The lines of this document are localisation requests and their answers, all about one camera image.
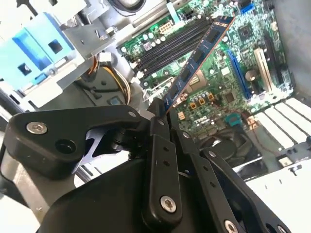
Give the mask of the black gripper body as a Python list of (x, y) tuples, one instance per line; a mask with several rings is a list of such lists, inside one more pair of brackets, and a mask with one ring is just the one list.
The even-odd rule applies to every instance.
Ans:
[(142, 217), (149, 159), (127, 161), (60, 197), (48, 210), (40, 233), (216, 233), (218, 222), (179, 176), (182, 219), (176, 227), (146, 225)]

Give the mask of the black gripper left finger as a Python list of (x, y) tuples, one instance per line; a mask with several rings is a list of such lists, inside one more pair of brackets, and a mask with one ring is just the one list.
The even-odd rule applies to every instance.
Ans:
[(41, 224), (50, 207), (77, 188), (73, 175), (78, 166), (118, 150), (131, 152), (130, 160), (149, 159), (145, 224), (176, 226), (182, 219), (176, 150), (161, 100), (143, 114), (110, 105), (15, 115), (4, 136), (4, 177)]

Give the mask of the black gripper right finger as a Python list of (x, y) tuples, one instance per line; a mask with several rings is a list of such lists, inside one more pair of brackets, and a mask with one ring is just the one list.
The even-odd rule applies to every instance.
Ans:
[(289, 233), (286, 224), (255, 194), (213, 148), (200, 151), (168, 113), (178, 171), (186, 178), (196, 216), (207, 233)]

